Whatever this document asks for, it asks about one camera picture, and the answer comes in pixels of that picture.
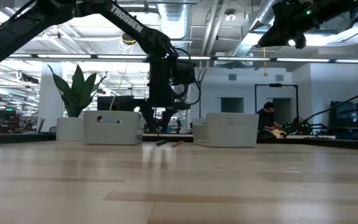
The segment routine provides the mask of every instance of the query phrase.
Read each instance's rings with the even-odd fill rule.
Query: orange marker
[[[180,146],[181,144],[185,143],[184,141],[180,141],[180,142],[175,142],[172,144],[172,147],[177,147]]]

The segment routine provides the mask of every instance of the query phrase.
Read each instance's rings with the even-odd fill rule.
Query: doorway
[[[244,113],[244,99],[222,97],[221,112],[223,113]]]
[[[278,124],[284,125],[292,121],[291,98],[273,98],[274,116]]]

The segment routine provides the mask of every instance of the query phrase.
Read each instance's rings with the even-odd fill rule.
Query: potted plant
[[[56,140],[82,141],[84,138],[84,120],[79,116],[82,110],[92,102],[94,96],[92,93],[98,89],[105,77],[101,78],[97,84],[95,84],[96,73],[85,80],[82,69],[77,65],[73,75],[73,84],[70,87],[64,79],[54,74],[49,65],[48,67],[53,74],[53,80],[62,96],[68,115],[68,118],[57,119]]]

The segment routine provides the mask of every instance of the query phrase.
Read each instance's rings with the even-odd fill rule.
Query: air vent
[[[237,81],[237,75],[236,74],[229,74],[229,81]]]
[[[284,75],[276,75],[276,82],[284,82]]]

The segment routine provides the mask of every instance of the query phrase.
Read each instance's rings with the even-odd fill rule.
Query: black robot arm
[[[59,25],[74,17],[99,13],[135,39],[143,51],[162,60],[175,61],[178,54],[169,37],[148,28],[110,0],[38,0],[21,16],[11,17],[0,25],[0,62],[19,50],[31,39],[52,25]]]

